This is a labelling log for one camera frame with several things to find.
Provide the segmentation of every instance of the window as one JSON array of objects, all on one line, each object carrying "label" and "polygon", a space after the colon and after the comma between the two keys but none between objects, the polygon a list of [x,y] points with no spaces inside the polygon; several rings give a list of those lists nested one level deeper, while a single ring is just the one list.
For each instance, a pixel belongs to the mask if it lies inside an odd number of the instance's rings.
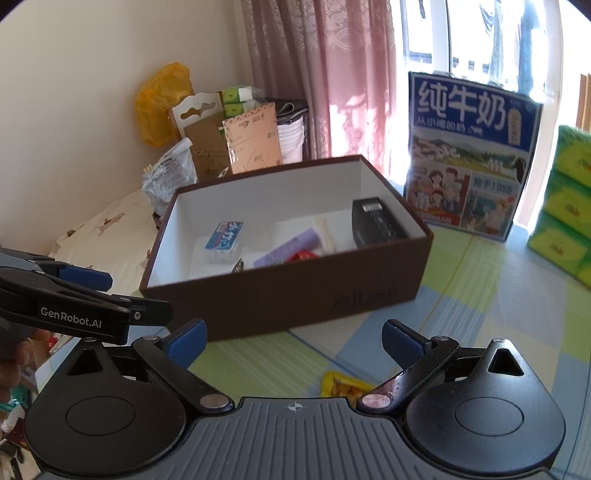
[{"label": "window", "polygon": [[[448,73],[544,105],[530,177],[515,215],[517,223],[533,230],[557,128],[563,54],[558,0],[400,0],[400,18],[404,70]],[[407,166],[399,170],[405,173]],[[400,182],[404,174],[392,176]]]}]

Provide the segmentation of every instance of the blue poster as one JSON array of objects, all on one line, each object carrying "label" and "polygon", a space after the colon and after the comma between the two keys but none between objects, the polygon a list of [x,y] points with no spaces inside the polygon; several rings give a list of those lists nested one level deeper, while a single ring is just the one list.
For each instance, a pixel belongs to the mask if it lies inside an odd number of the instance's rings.
[{"label": "blue poster", "polygon": [[409,80],[407,200],[427,222],[506,239],[542,106],[467,80],[412,72]]}]

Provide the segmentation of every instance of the blue package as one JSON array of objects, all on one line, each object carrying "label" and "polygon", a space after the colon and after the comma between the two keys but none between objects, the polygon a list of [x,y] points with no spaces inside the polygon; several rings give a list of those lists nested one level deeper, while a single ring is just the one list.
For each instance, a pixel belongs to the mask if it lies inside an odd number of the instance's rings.
[{"label": "blue package", "polygon": [[242,251],[238,234],[243,222],[220,222],[205,246],[210,260],[215,263],[228,263],[236,260]]}]

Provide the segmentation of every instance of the brown box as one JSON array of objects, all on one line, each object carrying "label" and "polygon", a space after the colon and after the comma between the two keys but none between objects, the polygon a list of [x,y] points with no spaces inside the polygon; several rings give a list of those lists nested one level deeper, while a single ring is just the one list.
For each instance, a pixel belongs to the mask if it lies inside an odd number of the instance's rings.
[{"label": "brown box", "polygon": [[184,129],[186,137],[193,143],[191,155],[199,182],[216,179],[224,168],[230,166],[228,145],[219,131],[224,118],[223,112],[214,113]]},{"label": "brown box", "polygon": [[[357,249],[351,207],[367,197],[388,206],[407,239]],[[311,228],[315,216],[326,220],[337,253],[252,268]],[[243,272],[204,260],[205,243],[224,220],[244,222]],[[412,300],[432,243],[427,225],[360,155],[270,167],[179,189],[140,290],[172,304],[171,330],[200,317],[210,340],[259,335]]]}]

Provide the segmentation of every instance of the human hand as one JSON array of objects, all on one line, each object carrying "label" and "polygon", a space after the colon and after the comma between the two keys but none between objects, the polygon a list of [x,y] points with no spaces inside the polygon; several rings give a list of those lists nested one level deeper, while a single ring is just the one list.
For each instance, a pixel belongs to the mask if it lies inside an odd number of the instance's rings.
[{"label": "human hand", "polygon": [[[49,335],[45,330],[35,330],[31,340],[46,342],[49,340]],[[21,366],[27,365],[31,358],[33,358],[31,344],[26,341],[17,345],[12,362],[0,362],[0,403],[11,400],[10,389],[18,385],[21,379]]]}]

